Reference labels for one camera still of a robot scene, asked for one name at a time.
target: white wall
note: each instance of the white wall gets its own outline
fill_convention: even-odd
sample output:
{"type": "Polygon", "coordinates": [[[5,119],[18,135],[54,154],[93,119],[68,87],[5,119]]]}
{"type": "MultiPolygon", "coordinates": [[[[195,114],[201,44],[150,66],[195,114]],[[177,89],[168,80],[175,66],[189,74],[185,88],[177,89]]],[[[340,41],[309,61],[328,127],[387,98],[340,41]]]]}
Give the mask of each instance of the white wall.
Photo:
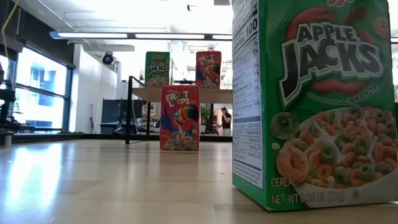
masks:
{"type": "Polygon", "coordinates": [[[102,102],[116,98],[117,74],[88,55],[82,45],[75,45],[70,131],[90,133],[90,104],[93,104],[95,131],[100,133],[102,102]]]}

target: floor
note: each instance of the floor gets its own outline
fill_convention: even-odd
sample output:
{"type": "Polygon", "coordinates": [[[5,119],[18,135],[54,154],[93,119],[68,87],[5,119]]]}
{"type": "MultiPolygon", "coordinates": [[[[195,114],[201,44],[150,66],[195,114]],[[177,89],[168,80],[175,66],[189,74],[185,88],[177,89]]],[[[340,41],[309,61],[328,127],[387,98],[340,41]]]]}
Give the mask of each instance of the floor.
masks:
{"type": "Polygon", "coordinates": [[[396,223],[398,204],[268,213],[231,185],[231,143],[81,140],[0,149],[0,223],[396,223]]]}

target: green cereal box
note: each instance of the green cereal box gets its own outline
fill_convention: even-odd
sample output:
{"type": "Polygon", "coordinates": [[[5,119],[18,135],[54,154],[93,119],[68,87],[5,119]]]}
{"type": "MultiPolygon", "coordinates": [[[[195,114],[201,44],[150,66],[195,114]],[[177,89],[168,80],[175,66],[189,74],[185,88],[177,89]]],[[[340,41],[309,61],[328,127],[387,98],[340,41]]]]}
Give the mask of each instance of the green cereal box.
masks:
{"type": "Polygon", "coordinates": [[[169,84],[170,52],[147,52],[145,86],[162,88],[169,84]]]}
{"type": "Polygon", "coordinates": [[[269,211],[397,201],[387,0],[233,10],[233,184],[269,211]]]}

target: apple jacks cereal box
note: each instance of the apple jacks cereal box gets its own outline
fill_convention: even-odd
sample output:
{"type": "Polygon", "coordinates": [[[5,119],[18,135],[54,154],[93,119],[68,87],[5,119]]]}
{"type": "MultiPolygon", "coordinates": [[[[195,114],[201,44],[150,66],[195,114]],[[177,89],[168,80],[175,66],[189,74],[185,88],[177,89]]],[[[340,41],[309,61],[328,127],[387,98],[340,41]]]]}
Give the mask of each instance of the apple jacks cereal box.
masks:
{"type": "Polygon", "coordinates": [[[233,184],[270,211],[397,201],[387,0],[233,9],[233,184]]]}
{"type": "Polygon", "coordinates": [[[161,149],[199,150],[199,94],[196,85],[163,86],[161,149]]]}
{"type": "Polygon", "coordinates": [[[220,89],[221,52],[197,52],[196,85],[220,89]]]}
{"type": "Polygon", "coordinates": [[[162,88],[169,84],[170,52],[147,52],[145,86],[162,88]]]}

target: nutrition facts label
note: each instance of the nutrition facts label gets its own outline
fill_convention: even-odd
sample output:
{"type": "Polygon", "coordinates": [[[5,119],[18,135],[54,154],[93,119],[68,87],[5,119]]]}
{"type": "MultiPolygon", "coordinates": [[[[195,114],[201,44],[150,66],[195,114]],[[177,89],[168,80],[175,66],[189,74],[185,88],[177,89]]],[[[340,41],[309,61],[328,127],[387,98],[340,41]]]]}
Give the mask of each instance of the nutrition facts label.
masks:
{"type": "Polygon", "coordinates": [[[259,0],[241,1],[233,20],[233,172],[262,189],[259,0]]]}

